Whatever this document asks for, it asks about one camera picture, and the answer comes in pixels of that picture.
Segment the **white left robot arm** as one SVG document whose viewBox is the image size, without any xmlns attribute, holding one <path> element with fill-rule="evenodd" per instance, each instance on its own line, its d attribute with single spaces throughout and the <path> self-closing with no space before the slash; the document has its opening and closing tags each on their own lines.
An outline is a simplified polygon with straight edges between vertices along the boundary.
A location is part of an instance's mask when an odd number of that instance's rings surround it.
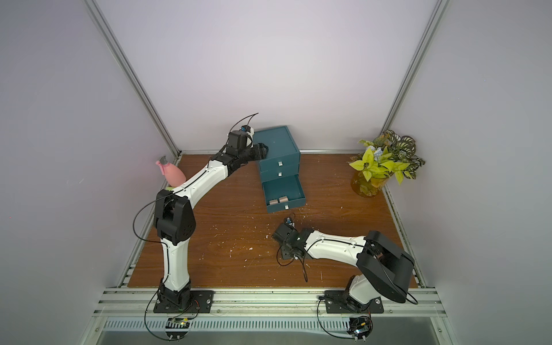
<svg viewBox="0 0 552 345">
<path fill-rule="evenodd" d="M 244 149 L 228 148 L 210 158 L 189 181 L 172 191 L 160 191 L 155 200 L 155 224 L 164 252 L 164 276 L 159 300 L 185 304 L 190 299 L 188 248 L 196 230 L 194 208 L 218 183 L 249 162 L 267 157 L 268 146 L 253 144 Z"/>
</svg>

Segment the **teal bottom drawer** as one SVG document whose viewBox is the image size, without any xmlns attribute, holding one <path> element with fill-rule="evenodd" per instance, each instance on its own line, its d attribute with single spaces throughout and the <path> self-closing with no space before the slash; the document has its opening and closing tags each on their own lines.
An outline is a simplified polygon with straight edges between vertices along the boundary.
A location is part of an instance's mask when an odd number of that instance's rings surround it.
<svg viewBox="0 0 552 345">
<path fill-rule="evenodd" d="M 285 210 L 286 205 L 288 205 L 290 209 L 300 208 L 306 205 L 306 196 L 300 183 L 299 175 L 292 175 L 264 182 L 262 183 L 262 189 L 265 197 L 266 209 L 269 214 L 287 211 Z M 283 196 L 287 196 L 289 201 L 284 203 L 279 202 L 274 205 L 269 204 L 271 200 L 279 200 L 279 198 Z"/>
</svg>

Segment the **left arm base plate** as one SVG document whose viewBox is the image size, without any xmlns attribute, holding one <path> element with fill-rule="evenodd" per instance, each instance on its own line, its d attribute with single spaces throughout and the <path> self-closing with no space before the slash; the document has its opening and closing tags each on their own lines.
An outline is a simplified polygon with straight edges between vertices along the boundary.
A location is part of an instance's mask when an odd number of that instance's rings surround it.
<svg viewBox="0 0 552 345">
<path fill-rule="evenodd" d="M 215 292 L 213 290 L 189 290 L 158 292 L 154 313 L 210 313 Z"/>
</svg>

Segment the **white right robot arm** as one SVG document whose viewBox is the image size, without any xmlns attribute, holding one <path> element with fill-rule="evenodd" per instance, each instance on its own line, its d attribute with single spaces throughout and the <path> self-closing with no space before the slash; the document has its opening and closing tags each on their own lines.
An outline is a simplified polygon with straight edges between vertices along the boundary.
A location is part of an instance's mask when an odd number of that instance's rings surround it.
<svg viewBox="0 0 552 345">
<path fill-rule="evenodd" d="M 333 260 L 359 269 L 344 290 L 327 290 L 322 299 L 329 313 L 382 313 L 382 298 L 395 303 L 408 299 L 414 258 L 379 231 L 364 237 L 342 237 L 314 229 L 301 231 L 286 221 L 274 231 L 283 260 Z"/>
</svg>

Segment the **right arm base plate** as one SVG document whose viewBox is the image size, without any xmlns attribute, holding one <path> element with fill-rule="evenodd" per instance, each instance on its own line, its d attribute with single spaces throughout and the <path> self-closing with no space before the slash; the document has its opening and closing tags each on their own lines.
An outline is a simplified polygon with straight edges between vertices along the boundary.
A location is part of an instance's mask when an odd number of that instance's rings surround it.
<svg viewBox="0 0 552 345">
<path fill-rule="evenodd" d="M 381 298 L 374 298 L 367 303 L 360 303 L 350 297 L 345 290 L 325 290 L 319 300 L 325 305 L 326 313 L 330 314 L 383 314 Z"/>
</svg>

